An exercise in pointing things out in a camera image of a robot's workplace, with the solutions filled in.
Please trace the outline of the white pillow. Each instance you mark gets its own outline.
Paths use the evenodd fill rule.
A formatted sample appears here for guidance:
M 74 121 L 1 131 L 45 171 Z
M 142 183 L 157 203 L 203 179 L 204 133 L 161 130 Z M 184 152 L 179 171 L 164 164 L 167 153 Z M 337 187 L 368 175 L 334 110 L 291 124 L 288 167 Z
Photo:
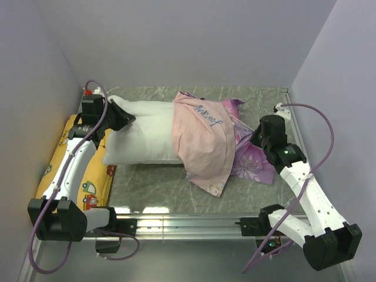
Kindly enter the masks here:
M 131 102 L 116 95 L 109 99 L 136 120 L 119 131 L 109 133 L 103 158 L 105 165 L 182 164 L 172 146 L 172 102 Z

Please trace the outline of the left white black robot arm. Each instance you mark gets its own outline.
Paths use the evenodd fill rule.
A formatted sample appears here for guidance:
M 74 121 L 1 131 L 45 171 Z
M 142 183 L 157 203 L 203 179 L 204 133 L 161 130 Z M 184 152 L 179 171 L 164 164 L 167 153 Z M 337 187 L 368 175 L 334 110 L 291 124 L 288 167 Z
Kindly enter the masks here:
M 84 96 L 81 105 L 82 111 L 75 116 L 61 147 L 62 160 L 52 166 L 53 179 L 41 196 L 29 201 L 33 239 L 78 242 L 93 230 L 98 229 L 104 236 L 118 230 L 114 208 L 93 204 L 91 201 L 98 197 L 92 193 L 81 201 L 78 195 L 106 131 L 121 130 L 136 118 L 105 95 Z

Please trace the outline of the purple princess print pillowcase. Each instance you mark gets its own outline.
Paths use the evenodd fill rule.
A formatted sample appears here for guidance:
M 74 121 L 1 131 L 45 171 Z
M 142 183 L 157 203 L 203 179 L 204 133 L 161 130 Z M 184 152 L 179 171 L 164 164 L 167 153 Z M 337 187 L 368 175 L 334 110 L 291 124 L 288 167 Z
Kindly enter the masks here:
M 173 104 L 172 147 L 188 181 L 216 197 L 230 176 L 272 184 L 275 170 L 250 143 L 254 130 L 240 120 L 243 101 L 215 102 L 179 92 Z

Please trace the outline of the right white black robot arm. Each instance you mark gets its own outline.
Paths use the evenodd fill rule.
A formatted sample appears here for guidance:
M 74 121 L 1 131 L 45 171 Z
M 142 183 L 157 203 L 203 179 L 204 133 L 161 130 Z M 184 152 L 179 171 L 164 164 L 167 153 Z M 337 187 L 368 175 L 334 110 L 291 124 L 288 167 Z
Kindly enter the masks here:
M 251 143 L 263 150 L 267 161 L 288 184 L 302 206 L 308 223 L 279 204 L 262 208 L 259 228 L 271 235 L 279 231 L 302 249 L 309 265 L 317 270 L 354 258 L 362 238 L 357 224 L 349 224 L 331 204 L 311 172 L 299 146 L 288 142 L 286 122 L 279 115 L 260 119 Z

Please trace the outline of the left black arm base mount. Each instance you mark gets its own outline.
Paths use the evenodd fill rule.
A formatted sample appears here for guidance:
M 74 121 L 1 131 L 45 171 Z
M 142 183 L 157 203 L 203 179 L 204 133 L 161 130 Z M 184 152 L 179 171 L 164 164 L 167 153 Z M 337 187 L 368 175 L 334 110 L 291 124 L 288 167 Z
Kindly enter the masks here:
M 116 254 L 120 250 L 123 239 L 132 239 L 136 243 L 136 249 L 124 259 L 132 257 L 138 251 L 140 242 L 136 238 L 137 219 L 117 220 L 114 229 L 99 228 L 94 229 L 96 237 L 95 250 L 98 256 L 112 260 L 108 255 Z

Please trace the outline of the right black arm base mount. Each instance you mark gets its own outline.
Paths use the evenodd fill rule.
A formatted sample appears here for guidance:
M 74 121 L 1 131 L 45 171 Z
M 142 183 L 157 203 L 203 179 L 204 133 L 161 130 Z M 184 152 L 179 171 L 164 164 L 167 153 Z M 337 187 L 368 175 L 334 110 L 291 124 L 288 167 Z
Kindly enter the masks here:
M 240 232 L 243 237 L 255 238 L 256 249 L 262 245 L 263 240 L 272 229 L 269 223 L 259 217 L 241 217 L 235 224 L 240 226 Z M 268 238 L 267 243 L 258 254 L 263 256 L 264 254 L 270 254 L 275 249 L 280 248 L 283 245 L 282 236 L 284 236 L 283 233 L 275 231 L 273 235 Z

